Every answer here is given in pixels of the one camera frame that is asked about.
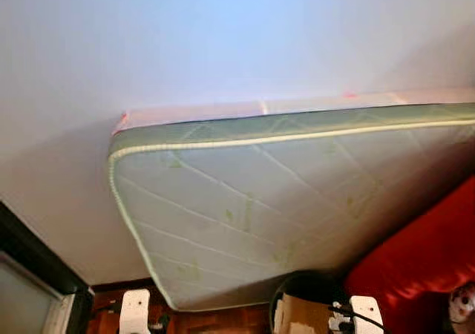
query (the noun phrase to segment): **mattress border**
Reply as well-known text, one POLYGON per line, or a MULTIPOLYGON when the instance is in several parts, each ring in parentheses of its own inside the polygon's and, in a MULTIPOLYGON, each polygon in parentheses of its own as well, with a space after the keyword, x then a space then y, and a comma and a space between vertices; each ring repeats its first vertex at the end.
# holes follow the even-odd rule
MULTIPOLYGON (((137 243, 137 246, 139 247, 143 260, 145 261, 147 270, 149 271, 159 291, 162 293, 163 297, 165 298, 168 306, 178 312, 202 312, 205 310, 182 310, 182 309, 179 309, 177 306, 175 306, 170 296, 166 292, 165 288, 162 286, 158 274, 154 271, 154 267, 151 264, 151 260, 148 256, 148 253, 145 250, 145 247, 143 246, 142 241, 140 240, 140 236, 138 235, 138 232, 135 229, 135 226, 132 223, 131 218, 128 216, 127 210, 125 209, 125 206, 122 202, 122 199, 115 185, 115 177, 114 177, 115 163, 118 160, 120 160, 122 157, 125 157, 129 154, 136 154, 140 152, 184 150, 184 149, 196 149, 196 148, 232 147, 232 146, 263 144, 263 143, 276 143, 276 142, 293 141, 293 140, 305 140, 305 139, 313 139, 313 138, 321 138, 321 137, 334 137, 334 136, 342 136, 342 135, 349 135, 349 134, 363 134, 367 132, 377 132, 377 131, 395 131, 395 130, 408 130, 408 129, 413 129, 413 128, 432 128, 432 127, 464 126, 464 125, 475 125, 475 116, 473 117, 473 119, 454 119, 454 120, 439 120, 439 121, 433 121, 433 122, 425 121, 425 122, 395 123, 391 125, 376 125, 376 126, 364 126, 364 127, 356 127, 356 128, 344 128, 344 129, 333 130, 333 131, 318 131, 318 132, 303 133, 303 134, 287 134, 287 135, 280 135, 280 136, 256 137, 256 138, 249 138, 249 139, 244 139, 244 140, 224 140, 224 141, 208 141, 208 142, 198 142, 198 143, 175 143, 175 144, 160 143, 160 144, 154 144, 154 145, 130 146, 130 147, 125 147, 125 148, 116 150, 109 155, 108 179, 109 179, 109 185, 111 187, 112 194, 117 203, 122 219, 125 221, 125 224, 131 231, 137 243)), ((246 304, 246 305, 239 304, 235 306, 217 307, 217 308, 211 308, 207 310, 223 310, 223 309, 229 309, 229 308, 235 308, 235 307, 265 304, 265 303, 268 303, 268 301, 257 302, 257 303, 246 304)))

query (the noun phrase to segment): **white mattress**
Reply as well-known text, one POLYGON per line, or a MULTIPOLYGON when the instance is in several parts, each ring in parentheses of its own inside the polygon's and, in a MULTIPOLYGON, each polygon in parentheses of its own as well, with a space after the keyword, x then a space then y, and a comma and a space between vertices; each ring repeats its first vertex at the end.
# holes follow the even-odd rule
POLYGON ((168 305, 211 310, 346 269, 473 171, 474 148, 474 103, 179 122, 115 134, 110 182, 168 305))

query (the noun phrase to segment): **white plastic object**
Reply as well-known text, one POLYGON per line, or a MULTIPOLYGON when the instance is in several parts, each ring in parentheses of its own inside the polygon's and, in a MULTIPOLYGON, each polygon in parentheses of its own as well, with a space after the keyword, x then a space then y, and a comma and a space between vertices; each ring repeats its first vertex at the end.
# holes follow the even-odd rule
POLYGON ((124 293, 120 310, 119 334, 150 334, 148 331, 148 289, 124 293))
MULTIPOLYGON (((350 298, 350 304, 353 312, 364 315, 366 318, 383 324, 381 313, 379 312, 378 302, 373 297, 365 297, 361 295, 354 295, 350 298)), ((371 324, 364 319, 353 317, 355 324, 355 334, 383 334, 384 331, 376 325, 371 324)))

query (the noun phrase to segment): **red pillow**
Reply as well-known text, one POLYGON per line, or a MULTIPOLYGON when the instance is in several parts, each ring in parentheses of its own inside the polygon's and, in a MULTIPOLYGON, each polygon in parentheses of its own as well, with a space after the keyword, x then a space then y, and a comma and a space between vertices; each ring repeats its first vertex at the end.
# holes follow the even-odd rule
POLYGON ((450 293, 475 280, 475 176, 371 252, 346 279, 394 334, 435 333, 450 293))

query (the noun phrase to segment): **white wall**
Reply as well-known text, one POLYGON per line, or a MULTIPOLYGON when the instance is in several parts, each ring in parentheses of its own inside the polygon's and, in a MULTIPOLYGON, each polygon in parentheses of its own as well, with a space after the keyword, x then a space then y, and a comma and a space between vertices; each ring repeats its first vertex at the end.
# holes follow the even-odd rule
POLYGON ((0 31, 0 196, 91 284, 148 276, 105 177, 125 109, 475 82, 475 0, 0 0, 0 31))

